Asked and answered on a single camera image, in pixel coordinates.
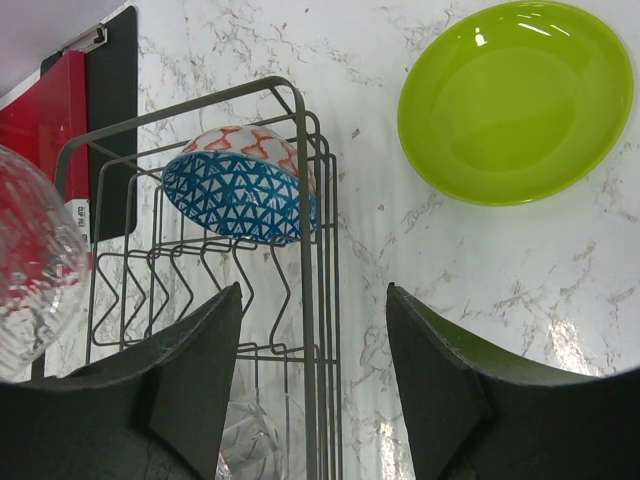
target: green plate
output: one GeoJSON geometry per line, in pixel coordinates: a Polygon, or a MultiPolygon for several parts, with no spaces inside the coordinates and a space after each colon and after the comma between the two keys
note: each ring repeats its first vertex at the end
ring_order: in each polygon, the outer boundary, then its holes
{"type": "Polygon", "coordinates": [[[620,136],[632,100],[629,56],[604,23],[569,5],[507,3],[427,48],[402,90],[398,131],[434,187],[509,205],[586,175],[620,136]]]}

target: label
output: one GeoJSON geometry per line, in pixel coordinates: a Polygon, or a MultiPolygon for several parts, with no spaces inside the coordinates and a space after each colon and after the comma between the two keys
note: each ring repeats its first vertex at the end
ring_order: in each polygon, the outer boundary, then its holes
{"type": "Polygon", "coordinates": [[[88,199],[75,199],[69,200],[65,203],[67,210],[73,217],[82,235],[82,240],[87,247],[87,252],[91,251],[91,236],[89,234],[89,200],[88,199]]]}

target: white wall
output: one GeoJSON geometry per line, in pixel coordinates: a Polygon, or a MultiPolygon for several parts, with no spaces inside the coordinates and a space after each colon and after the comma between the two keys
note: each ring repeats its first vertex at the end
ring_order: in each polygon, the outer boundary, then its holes
{"type": "Polygon", "coordinates": [[[0,6],[0,97],[42,60],[100,22],[125,0],[19,0],[0,6]]]}

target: marble countertop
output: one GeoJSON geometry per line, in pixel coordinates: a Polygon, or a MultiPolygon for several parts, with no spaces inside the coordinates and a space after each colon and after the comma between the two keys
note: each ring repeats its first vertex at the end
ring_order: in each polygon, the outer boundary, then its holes
{"type": "MultiPolygon", "coordinates": [[[[414,478],[384,319],[391,281],[451,321],[533,360],[590,375],[640,363],[637,111],[588,177],[522,206],[449,198],[426,184],[402,152],[396,108],[410,67],[447,27],[495,3],[133,2],[140,113],[282,75],[302,91],[338,156],[344,478],[350,480],[414,478]]],[[[569,3],[612,26],[638,63],[640,4],[569,3]]],[[[249,114],[216,115],[222,122],[249,114]]],[[[140,141],[188,138],[203,126],[216,125],[202,125],[202,118],[165,124],[141,131],[140,141]]]]}

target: red cutting board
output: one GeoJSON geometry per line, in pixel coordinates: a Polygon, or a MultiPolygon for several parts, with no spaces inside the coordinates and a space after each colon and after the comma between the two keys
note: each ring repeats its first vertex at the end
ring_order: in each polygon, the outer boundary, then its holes
{"type": "MultiPolygon", "coordinates": [[[[37,165],[53,182],[58,154],[87,133],[84,53],[67,52],[29,90],[0,110],[0,144],[37,165]]],[[[65,201],[89,199],[86,146],[71,161],[65,201]]]]}

